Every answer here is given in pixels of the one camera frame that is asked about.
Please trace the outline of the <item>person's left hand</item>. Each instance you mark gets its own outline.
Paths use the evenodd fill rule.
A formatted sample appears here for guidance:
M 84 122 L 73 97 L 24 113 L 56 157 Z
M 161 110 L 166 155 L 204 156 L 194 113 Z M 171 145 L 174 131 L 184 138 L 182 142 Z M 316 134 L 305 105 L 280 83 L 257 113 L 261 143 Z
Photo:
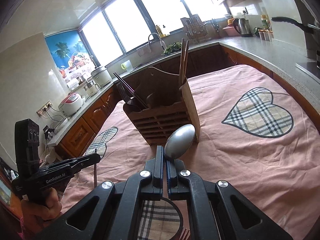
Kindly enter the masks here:
M 21 219 L 22 232 L 20 235 L 23 239 L 32 239 L 62 214 L 62 204 L 56 189 L 48 189 L 45 195 L 45 205 L 32 203 L 25 199 L 21 200 L 23 217 Z

